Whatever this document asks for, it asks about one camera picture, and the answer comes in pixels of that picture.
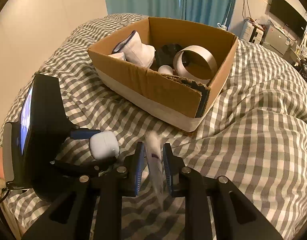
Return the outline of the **white earbuds case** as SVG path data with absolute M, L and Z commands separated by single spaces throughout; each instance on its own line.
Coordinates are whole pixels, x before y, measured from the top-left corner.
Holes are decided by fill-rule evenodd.
M 111 131 L 104 131 L 92 135 L 89 140 L 89 147 L 92 157 L 96 160 L 108 159 L 119 156 L 119 144 L 115 134 Z

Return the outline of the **white tube with label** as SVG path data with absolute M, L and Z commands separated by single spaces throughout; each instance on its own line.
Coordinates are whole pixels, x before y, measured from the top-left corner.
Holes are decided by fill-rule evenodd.
M 163 159 L 160 148 L 160 137 L 155 131 L 145 136 L 145 152 L 149 176 L 157 198 L 163 196 Z

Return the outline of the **white blue-cuffed sock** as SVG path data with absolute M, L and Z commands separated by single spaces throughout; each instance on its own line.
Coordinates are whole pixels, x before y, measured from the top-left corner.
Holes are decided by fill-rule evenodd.
M 154 62 L 155 51 L 153 46 L 142 43 L 139 33 L 133 30 L 126 39 L 115 46 L 110 57 L 150 68 Z

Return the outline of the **white hair dryer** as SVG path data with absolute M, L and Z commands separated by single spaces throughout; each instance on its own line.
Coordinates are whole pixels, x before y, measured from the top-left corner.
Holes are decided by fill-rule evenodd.
M 162 65 L 158 68 L 159 74 L 173 75 L 173 68 L 169 65 Z

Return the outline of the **white tape roll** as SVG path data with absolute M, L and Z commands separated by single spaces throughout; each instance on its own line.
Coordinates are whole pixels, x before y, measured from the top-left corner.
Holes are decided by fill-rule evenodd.
M 207 85 L 215 76 L 218 66 L 212 53 L 201 46 L 188 46 L 173 58 L 173 68 L 179 77 Z

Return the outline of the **black cylindrical lens object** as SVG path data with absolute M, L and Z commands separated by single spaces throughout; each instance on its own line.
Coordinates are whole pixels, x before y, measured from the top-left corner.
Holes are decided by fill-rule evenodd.
M 175 55 L 181 51 L 183 48 L 179 44 L 166 44 L 161 48 L 155 51 L 155 59 L 158 68 L 161 66 L 170 66 L 172 69 L 173 67 L 173 59 Z

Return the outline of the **phone on left gripper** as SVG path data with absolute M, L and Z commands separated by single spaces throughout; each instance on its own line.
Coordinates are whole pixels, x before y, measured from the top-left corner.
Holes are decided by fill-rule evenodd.
M 32 126 L 32 102 L 34 81 L 30 84 L 19 120 L 6 122 L 3 131 L 3 171 L 9 189 L 29 189 L 30 179 L 26 175 L 25 156 Z

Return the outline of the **grey checkered bed duvet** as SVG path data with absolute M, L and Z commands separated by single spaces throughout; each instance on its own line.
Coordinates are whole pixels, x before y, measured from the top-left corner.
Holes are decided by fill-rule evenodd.
M 186 165 L 227 176 L 293 239 L 307 221 L 307 83 L 273 52 L 240 41 L 222 92 L 197 130 L 184 133 L 122 98 L 99 78 L 89 46 L 143 18 L 113 14 L 78 26 L 40 67 L 57 77 L 65 111 L 81 127 L 111 130 L 121 157 L 156 131 Z

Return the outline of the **brown cardboard box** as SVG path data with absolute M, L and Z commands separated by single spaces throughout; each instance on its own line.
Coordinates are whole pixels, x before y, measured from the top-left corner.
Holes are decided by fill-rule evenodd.
M 150 68 L 136 66 L 110 57 L 115 46 L 132 31 L 142 43 L 155 50 L 166 44 L 182 48 L 201 46 L 215 58 L 218 70 L 207 85 L 173 75 L 158 73 L 155 55 Z M 213 106 L 227 81 L 237 49 L 236 35 L 201 23 L 173 18 L 147 17 L 102 38 L 88 49 L 88 54 L 103 81 L 152 116 L 183 131 L 193 132 Z

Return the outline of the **clear water jug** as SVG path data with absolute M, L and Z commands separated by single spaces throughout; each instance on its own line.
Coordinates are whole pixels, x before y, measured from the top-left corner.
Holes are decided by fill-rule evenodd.
M 221 23 L 218 23 L 218 24 L 217 24 L 217 27 L 218 27 L 219 29 L 222 29 L 222 30 L 227 30 L 227 27 L 226 27 L 225 25 L 221 24 Z

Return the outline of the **grey mini fridge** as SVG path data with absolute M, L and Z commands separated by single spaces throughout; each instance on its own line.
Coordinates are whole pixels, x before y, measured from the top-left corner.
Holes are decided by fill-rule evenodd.
M 283 57 L 288 49 L 287 36 L 273 25 L 269 25 L 262 37 L 261 45 Z

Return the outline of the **white suitcase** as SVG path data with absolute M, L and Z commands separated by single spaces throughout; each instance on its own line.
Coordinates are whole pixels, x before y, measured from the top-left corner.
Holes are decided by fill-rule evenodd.
M 250 20 L 245 20 L 239 39 L 254 44 L 260 44 L 264 32 L 261 25 Z

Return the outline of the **black wall television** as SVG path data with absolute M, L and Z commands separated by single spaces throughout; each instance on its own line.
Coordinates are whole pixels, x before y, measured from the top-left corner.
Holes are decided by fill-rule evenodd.
M 269 12 L 281 20 L 299 38 L 303 37 L 307 21 L 288 2 L 285 0 L 272 0 Z

